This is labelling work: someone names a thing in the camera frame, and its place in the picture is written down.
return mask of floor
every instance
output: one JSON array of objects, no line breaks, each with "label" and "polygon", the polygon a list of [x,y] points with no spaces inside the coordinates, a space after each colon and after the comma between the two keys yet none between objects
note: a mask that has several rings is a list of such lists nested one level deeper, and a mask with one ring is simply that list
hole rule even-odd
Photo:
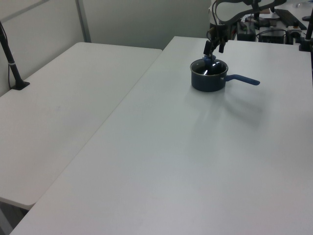
[{"label": "floor", "polygon": [[0,202],[0,235],[9,235],[27,212],[27,210]]}]

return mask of black cable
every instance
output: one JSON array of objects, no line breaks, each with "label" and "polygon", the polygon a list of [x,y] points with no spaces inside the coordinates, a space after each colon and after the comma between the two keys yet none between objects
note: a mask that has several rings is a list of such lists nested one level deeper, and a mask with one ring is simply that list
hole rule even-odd
[{"label": "black cable", "polygon": [[263,31],[263,32],[261,32],[261,33],[258,33],[258,34],[256,35],[256,37],[259,36],[259,35],[261,35],[261,34],[269,33],[269,32],[274,32],[274,31],[284,31],[285,33],[287,33],[287,31],[284,30],[284,29],[270,29],[270,30],[265,30],[265,31]]},{"label": "black cable", "polygon": [[213,14],[213,19],[214,19],[214,22],[215,22],[215,25],[216,25],[216,32],[217,32],[217,37],[219,37],[219,31],[218,31],[218,29],[217,29],[217,21],[216,21],[216,18],[215,18],[215,13],[216,13],[216,11],[215,11],[215,13],[214,13],[214,5],[216,4],[216,1],[213,3],[213,5],[212,5],[212,14]]},{"label": "black cable", "polygon": [[[0,22],[0,27],[1,27],[1,31],[3,32],[3,34],[4,34],[4,36],[5,36],[6,42],[9,44],[9,42],[8,42],[8,37],[7,37],[7,35],[6,35],[6,32],[5,32],[5,30],[4,30],[3,25],[1,24],[1,22]],[[11,84],[10,84],[10,65],[9,65],[9,64],[8,64],[8,83],[9,83],[9,88],[10,88],[10,90],[11,90],[12,88],[11,88]]]},{"label": "black cable", "polygon": [[9,83],[9,88],[11,90],[12,88],[11,88],[11,84],[10,84],[10,65],[8,65],[8,83]]}]

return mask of saucepan handle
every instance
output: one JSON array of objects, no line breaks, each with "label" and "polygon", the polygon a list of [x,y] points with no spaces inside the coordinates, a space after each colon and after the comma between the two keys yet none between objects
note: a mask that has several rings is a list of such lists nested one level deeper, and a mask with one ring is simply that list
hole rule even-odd
[{"label": "saucepan handle", "polygon": [[239,81],[242,81],[242,82],[246,82],[246,83],[249,83],[249,84],[254,85],[254,86],[257,86],[257,85],[260,84],[260,81],[258,81],[258,80],[254,80],[254,79],[251,79],[251,78],[248,78],[248,77],[244,77],[244,76],[241,76],[241,75],[237,75],[237,74],[228,75],[228,76],[226,76],[226,78],[224,78],[224,80],[226,82],[228,82],[230,80],[233,80],[233,79],[236,79],[236,80],[239,80]]}]

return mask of table surface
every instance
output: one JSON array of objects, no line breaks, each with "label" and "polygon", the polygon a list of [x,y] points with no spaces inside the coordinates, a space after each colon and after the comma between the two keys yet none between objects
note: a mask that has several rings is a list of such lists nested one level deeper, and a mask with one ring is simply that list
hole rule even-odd
[{"label": "table surface", "polygon": [[12,235],[311,235],[311,58],[230,41],[215,93],[191,87],[205,39],[175,37]]},{"label": "table surface", "polygon": [[0,98],[0,201],[32,207],[161,50],[78,43]]}]

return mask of blue saucepan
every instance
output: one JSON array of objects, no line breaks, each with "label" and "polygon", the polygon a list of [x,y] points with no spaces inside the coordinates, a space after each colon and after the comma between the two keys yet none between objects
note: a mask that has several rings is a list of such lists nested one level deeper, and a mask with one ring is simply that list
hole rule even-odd
[{"label": "blue saucepan", "polygon": [[259,81],[233,74],[227,75],[228,66],[224,61],[214,60],[213,63],[200,59],[190,65],[191,85],[202,92],[215,92],[222,89],[226,82],[236,79],[257,86]]}]

